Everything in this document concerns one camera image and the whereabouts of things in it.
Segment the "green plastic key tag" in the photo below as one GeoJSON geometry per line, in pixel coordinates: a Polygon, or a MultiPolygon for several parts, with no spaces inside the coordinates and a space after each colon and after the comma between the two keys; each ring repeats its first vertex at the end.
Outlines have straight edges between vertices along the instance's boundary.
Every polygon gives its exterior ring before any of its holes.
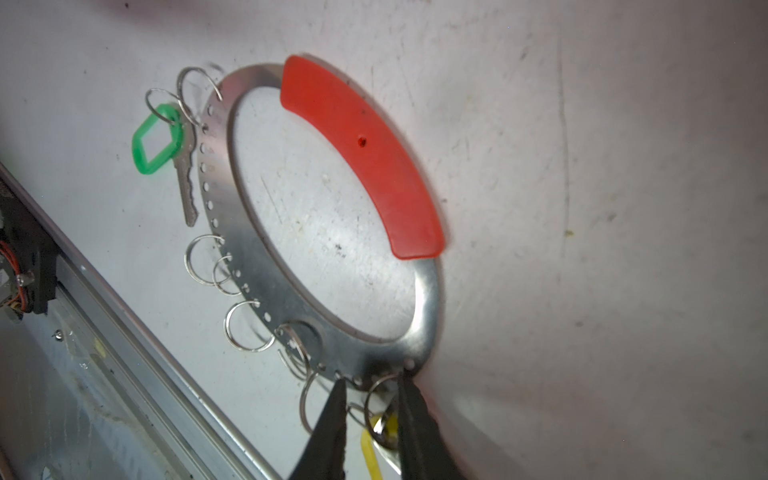
{"type": "Polygon", "coordinates": [[[156,108],[170,122],[150,114],[136,129],[131,141],[134,165],[143,175],[151,175],[171,160],[182,146],[181,114],[173,104],[156,108]]]}

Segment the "metal keyring disc red grip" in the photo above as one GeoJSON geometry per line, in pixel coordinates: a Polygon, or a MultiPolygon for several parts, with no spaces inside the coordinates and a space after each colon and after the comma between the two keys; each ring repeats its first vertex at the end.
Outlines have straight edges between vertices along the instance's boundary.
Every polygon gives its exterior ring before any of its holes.
{"type": "Polygon", "coordinates": [[[375,389],[439,339],[445,247],[409,151],[349,79],[291,56],[209,78],[196,129],[200,224],[228,341],[375,389]]]}

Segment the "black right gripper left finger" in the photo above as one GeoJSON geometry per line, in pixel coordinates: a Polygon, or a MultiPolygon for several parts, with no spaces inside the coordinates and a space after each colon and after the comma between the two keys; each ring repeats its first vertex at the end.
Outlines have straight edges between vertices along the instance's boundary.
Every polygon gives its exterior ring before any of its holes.
{"type": "Polygon", "coordinates": [[[346,381],[337,380],[290,480],[342,480],[347,439],[346,381]]]}

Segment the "yellow plastic key tag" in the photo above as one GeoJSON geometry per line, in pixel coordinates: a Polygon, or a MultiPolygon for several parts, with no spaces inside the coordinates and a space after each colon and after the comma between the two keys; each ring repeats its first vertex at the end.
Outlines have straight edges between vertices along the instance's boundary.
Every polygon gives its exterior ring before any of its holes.
{"type": "MultiPolygon", "coordinates": [[[[395,413],[371,415],[369,425],[376,433],[387,434],[392,439],[397,438],[398,416],[395,413]]],[[[398,478],[401,477],[400,458],[396,449],[392,450],[381,446],[367,429],[361,433],[360,446],[368,475],[372,480],[384,478],[380,461],[384,461],[398,478]]]]}

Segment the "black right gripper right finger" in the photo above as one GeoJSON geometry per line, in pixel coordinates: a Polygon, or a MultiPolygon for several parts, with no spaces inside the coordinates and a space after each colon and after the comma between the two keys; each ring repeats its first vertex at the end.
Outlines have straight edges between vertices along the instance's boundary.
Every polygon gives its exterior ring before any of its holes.
{"type": "Polygon", "coordinates": [[[412,377],[401,374],[397,387],[401,478],[464,479],[412,377]]]}

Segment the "silver key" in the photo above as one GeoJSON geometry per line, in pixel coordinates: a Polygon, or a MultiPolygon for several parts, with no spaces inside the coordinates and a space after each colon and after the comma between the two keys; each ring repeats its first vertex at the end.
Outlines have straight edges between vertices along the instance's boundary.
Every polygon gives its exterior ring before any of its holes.
{"type": "Polygon", "coordinates": [[[193,201],[190,173],[192,154],[197,146],[197,139],[194,126],[186,120],[181,121],[181,132],[181,146],[173,158],[173,163],[177,173],[184,220],[188,227],[193,227],[198,219],[198,211],[193,201]]]}

